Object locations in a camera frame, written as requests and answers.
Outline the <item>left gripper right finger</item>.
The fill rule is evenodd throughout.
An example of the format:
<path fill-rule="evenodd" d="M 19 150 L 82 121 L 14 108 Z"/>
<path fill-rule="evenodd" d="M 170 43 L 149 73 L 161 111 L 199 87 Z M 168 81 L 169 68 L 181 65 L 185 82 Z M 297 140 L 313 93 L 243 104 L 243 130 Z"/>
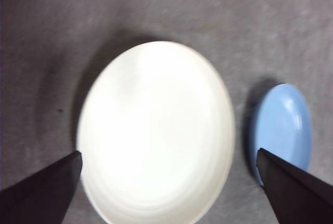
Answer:
<path fill-rule="evenodd" d="M 332 223 L 332 185 L 264 148 L 257 168 L 279 223 Z"/>

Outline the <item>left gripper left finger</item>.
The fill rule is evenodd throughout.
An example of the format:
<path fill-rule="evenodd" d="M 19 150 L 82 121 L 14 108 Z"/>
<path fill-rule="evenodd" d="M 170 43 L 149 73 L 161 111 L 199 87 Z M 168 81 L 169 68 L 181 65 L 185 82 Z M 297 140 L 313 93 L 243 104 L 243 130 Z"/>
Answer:
<path fill-rule="evenodd" d="M 1 223 L 62 223 L 75 195 L 82 155 L 74 151 L 1 191 Z"/>

